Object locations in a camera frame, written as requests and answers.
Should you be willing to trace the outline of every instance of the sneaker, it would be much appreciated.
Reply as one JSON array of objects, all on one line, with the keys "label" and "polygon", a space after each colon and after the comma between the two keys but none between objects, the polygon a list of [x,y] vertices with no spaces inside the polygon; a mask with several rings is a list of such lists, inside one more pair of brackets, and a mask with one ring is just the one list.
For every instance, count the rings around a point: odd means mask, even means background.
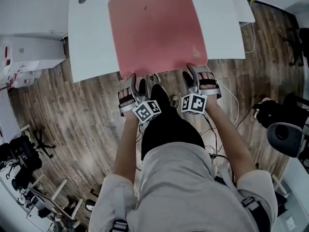
[{"label": "sneaker", "polygon": [[180,103],[180,102],[179,102],[178,96],[173,95],[173,96],[170,97],[170,99],[169,99],[169,105],[170,105],[171,107],[175,107],[176,110],[178,110],[178,108],[179,108],[179,103]]},{"label": "sneaker", "polygon": [[151,74],[148,75],[148,83],[150,85],[150,88],[153,88],[154,85],[160,84],[161,79],[157,74]]}]

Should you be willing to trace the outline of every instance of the person's left hand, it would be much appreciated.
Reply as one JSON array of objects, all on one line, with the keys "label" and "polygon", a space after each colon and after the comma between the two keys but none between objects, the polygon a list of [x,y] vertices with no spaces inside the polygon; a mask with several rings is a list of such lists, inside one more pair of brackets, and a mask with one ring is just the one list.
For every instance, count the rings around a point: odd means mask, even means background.
[{"label": "person's left hand", "polygon": [[[124,97],[126,97],[130,94],[131,94],[131,91],[128,88],[125,88],[125,89],[123,89],[119,92],[118,98],[122,99],[122,98],[124,98]],[[135,102],[134,99],[131,99],[131,100],[121,104],[120,107],[128,106],[128,105],[130,105],[134,102]],[[129,122],[137,122],[139,120],[132,110],[124,112],[124,116],[126,118],[126,121],[129,121]]]}]

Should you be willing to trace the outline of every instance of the white desk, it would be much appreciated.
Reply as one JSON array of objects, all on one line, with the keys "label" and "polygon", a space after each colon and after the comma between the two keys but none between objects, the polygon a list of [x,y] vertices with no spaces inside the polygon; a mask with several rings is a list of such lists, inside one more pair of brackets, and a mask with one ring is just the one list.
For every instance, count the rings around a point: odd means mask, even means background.
[{"label": "white desk", "polygon": [[241,26],[254,23],[255,18],[247,0],[232,0]]},{"label": "white desk", "polygon": [[[74,82],[119,71],[109,0],[69,3],[69,47]],[[193,0],[209,59],[245,58],[232,0]]]}]

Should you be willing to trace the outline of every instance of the red desk mat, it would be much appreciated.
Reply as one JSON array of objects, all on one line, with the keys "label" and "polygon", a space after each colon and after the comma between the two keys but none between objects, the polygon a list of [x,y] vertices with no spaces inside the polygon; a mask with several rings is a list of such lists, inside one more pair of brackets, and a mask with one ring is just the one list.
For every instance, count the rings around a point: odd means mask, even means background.
[{"label": "red desk mat", "polygon": [[121,76],[144,76],[207,63],[192,0],[110,0]]}]

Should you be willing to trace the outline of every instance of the person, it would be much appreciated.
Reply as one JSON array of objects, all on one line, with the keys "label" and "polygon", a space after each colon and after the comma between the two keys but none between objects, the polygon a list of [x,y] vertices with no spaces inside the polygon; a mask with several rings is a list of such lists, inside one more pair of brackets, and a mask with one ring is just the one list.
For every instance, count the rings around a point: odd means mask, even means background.
[{"label": "person", "polygon": [[[199,74],[199,78],[214,79],[207,72]],[[124,114],[126,121],[114,168],[112,174],[104,178],[89,231],[258,231],[257,224],[231,189],[215,181],[211,159],[200,134],[179,116],[175,99],[170,104],[158,75],[149,75],[148,81],[152,88],[151,100],[158,102],[162,113],[150,121],[142,139],[139,198],[135,197],[133,189],[139,121],[128,111]],[[128,95],[130,92],[125,89],[119,93],[119,98]],[[256,169],[246,144],[218,105],[215,95],[208,96],[205,110],[219,132],[238,192],[259,202],[272,226],[278,208],[270,174]],[[120,213],[127,227],[113,230]]]}]

